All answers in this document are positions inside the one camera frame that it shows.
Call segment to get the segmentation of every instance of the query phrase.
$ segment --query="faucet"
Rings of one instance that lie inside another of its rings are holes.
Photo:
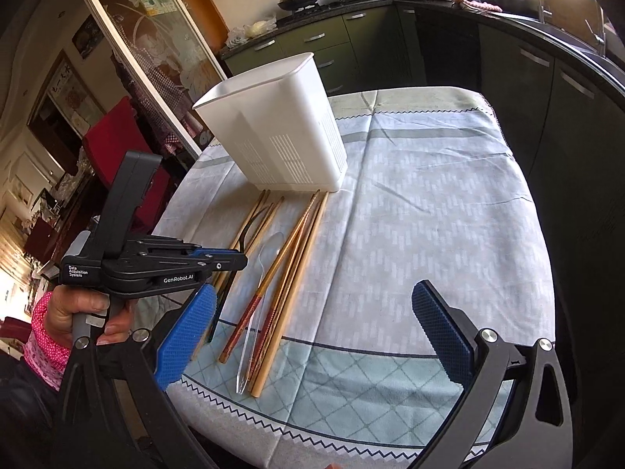
[[[584,19],[584,21],[586,22],[586,26],[588,26],[590,33],[593,34],[593,37],[597,42],[597,54],[605,58],[605,20],[603,16],[603,9],[599,6],[599,4],[597,4],[597,6],[599,7],[599,34],[596,34],[593,31],[593,27],[590,26],[588,19]]]
[[[545,9],[543,9],[543,4],[541,3],[541,0],[538,0],[538,20],[542,24],[545,24],[545,14],[551,15],[551,12],[547,12]]]

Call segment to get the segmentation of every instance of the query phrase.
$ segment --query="pink polka dot sleeve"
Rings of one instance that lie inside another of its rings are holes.
[[[70,357],[70,350],[52,340],[43,327],[43,319],[48,311],[51,296],[52,293],[44,294],[32,311],[30,321],[32,332],[24,346],[24,359],[48,385],[58,390]]]

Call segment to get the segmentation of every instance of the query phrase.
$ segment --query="table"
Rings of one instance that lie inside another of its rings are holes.
[[[411,311],[414,284],[429,279],[477,327],[531,345],[554,340],[549,258],[521,169],[481,95],[424,87],[330,101],[348,173],[329,197],[262,396],[234,391],[241,343],[225,365],[216,362],[258,284],[254,256],[214,341],[168,394],[196,430],[257,467],[404,468],[461,392]],[[225,150],[209,146],[155,233],[227,246],[256,198]],[[287,234],[308,198],[288,194],[268,236]],[[142,302],[140,311],[153,322],[167,308]]]

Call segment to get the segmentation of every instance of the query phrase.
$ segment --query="plastic spoon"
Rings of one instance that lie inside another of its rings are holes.
[[[280,248],[284,245],[284,235],[283,233],[275,233],[272,235],[266,243],[263,244],[260,252],[258,252],[258,260],[254,266],[254,269],[258,269],[260,271],[260,277],[258,280],[258,284],[260,285],[263,277],[265,275],[265,270],[269,269],[271,264],[276,259]],[[242,394],[245,391],[246,386],[248,385],[249,379],[249,365],[251,364],[252,351],[254,351],[254,346],[256,345],[256,338],[258,337],[258,330],[261,327],[261,317],[263,313],[265,298],[263,297],[260,305],[254,311],[251,318],[249,318],[248,327],[245,332],[245,339],[243,341],[243,351],[241,352],[241,360],[239,361],[239,369],[236,374],[236,392],[238,394]],[[252,350],[249,351],[248,358],[248,368],[246,368],[245,372],[243,371],[243,364],[246,361],[246,352],[249,343],[249,332],[252,331],[252,325],[254,324],[254,319],[256,319],[255,330],[254,330],[254,341],[252,343]]]

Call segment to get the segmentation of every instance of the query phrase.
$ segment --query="screw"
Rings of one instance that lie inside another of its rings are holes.
[[[80,337],[74,344],[74,347],[76,349],[85,349],[88,345],[89,345],[89,337]]]
[[[553,347],[553,344],[549,342],[546,338],[541,338],[538,341],[538,345],[541,347],[543,351],[550,351]]]
[[[132,332],[132,340],[134,340],[135,342],[145,342],[149,338],[150,331],[148,329],[139,328]]]
[[[495,333],[495,331],[490,328],[483,329],[481,335],[484,340],[490,343],[496,342],[498,339],[497,333]]]

